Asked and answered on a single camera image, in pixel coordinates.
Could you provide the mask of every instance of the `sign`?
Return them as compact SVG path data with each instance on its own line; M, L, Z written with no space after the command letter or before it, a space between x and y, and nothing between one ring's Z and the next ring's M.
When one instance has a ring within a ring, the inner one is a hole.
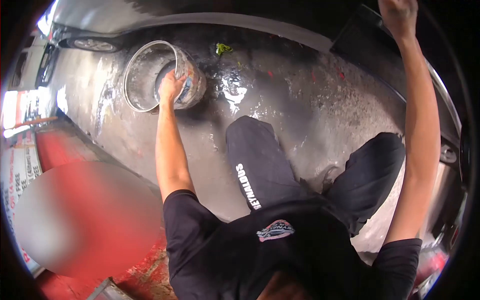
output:
M13 228L15 206L28 184L42 174L33 130L19 133L17 142L5 150L0 159L1 207L7 217L9 229L15 236ZM18 242L17 246L28 270L36 277L43 268L28 256Z

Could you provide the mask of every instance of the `black pants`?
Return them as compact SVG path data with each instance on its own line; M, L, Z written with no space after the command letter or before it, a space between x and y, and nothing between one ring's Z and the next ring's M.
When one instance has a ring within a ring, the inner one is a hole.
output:
M227 128L227 151L251 210L312 198L295 181L272 125L248 116L238 118ZM353 225L347 225L352 236L383 204L404 158L400 137L379 133L350 155L345 171L323 195L353 220Z

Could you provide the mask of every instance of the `hand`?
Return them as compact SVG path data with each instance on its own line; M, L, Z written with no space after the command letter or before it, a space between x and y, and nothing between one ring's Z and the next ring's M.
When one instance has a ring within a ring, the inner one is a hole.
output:
M378 0L384 25L401 47L403 43L414 41L417 23L417 0Z
M173 104L173 99L180 93L183 83L187 79L186 76L182 76L180 79L175 78L175 69L168 72L162 79L162 83L158 88L158 94L160 95L160 104Z

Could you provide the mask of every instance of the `shirt logo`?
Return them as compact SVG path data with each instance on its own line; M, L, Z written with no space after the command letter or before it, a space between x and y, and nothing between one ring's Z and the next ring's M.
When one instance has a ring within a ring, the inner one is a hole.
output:
M257 231L257 236L260 242L263 242L265 240L281 239L294 232L295 229L293 229L293 226L290 225L289 222L285 220L277 220L261 231Z

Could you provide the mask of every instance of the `red debris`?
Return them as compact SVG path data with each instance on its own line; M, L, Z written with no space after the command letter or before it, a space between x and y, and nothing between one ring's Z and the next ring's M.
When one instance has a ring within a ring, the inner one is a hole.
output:
M340 69L338 67L335 67L335 69L338 72L338 75L340 75L340 78L342 78L342 80L345 80L345 74L343 74L343 72L340 71Z

